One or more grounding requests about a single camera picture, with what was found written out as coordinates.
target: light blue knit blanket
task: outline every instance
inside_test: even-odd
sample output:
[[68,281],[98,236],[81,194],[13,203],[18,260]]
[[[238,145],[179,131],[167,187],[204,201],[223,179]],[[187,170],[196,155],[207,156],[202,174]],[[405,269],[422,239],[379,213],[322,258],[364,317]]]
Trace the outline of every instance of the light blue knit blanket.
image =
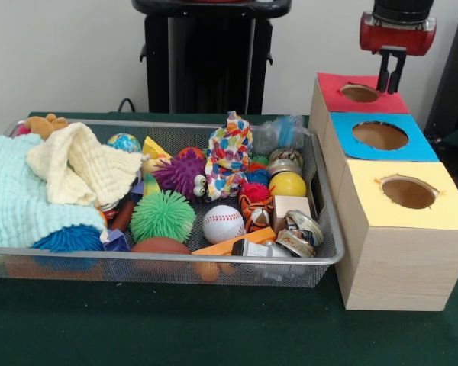
[[30,248],[64,227],[89,225],[103,230],[94,207],[50,204],[46,182],[25,162],[26,152],[42,143],[37,134],[0,136],[0,247]]

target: table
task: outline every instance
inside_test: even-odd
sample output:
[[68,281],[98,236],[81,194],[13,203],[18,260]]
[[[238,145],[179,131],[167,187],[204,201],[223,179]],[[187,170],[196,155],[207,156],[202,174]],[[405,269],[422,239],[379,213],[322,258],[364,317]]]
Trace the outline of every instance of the table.
[[442,313],[394,313],[346,311],[333,268],[314,290],[0,279],[0,364],[458,365],[458,284]]

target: colorful polka dot plush toy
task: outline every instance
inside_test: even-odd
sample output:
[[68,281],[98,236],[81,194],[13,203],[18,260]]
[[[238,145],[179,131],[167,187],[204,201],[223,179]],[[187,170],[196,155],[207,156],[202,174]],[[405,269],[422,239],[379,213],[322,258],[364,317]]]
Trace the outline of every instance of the colorful polka dot plush toy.
[[208,141],[205,165],[207,200],[233,197],[246,181],[244,172],[250,164],[248,152],[253,146],[250,123],[241,119],[236,111],[229,113],[227,123],[217,129]]

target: plastic bag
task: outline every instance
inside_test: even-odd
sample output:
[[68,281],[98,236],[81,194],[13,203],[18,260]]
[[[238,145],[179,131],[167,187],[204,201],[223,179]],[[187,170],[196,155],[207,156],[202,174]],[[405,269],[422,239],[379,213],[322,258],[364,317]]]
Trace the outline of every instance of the plastic bag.
[[253,127],[253,149],[255,153],[268,155],[279,147],[304,147],[305,136],[310,136],[304,127],[303,116],[282,116]]

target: metal mesh basket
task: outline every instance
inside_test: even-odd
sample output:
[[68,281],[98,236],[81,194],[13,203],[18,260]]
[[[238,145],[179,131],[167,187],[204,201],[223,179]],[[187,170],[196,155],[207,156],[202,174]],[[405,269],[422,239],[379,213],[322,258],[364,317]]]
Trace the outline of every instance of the metal mesh basket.
[[[187,146],[205,148],[216,125],[163,124],[89,120],[86,122],[101,143],[116,133],[129,133],[139,141],[150,136],[173,155]],[[14,136],[17,124],[7,136]],[[324,231],[324,244],[315,258],[256,258],[213,255],[140,254],[126,252],[49,253],[39,249],[0,248],[0,278],[135,281],[170,284],[225,284],[246,286],[314,287],[329,265],[341,260],[343,239],[325,174],[321,149],[315,135],[306,137],[301,150],[305,161],[311,212]],[[214,205],[194,204],[196,220],[186,245],[191,251],[209,245],[202,219]],[[237,207],[229,198],[224,204]]]

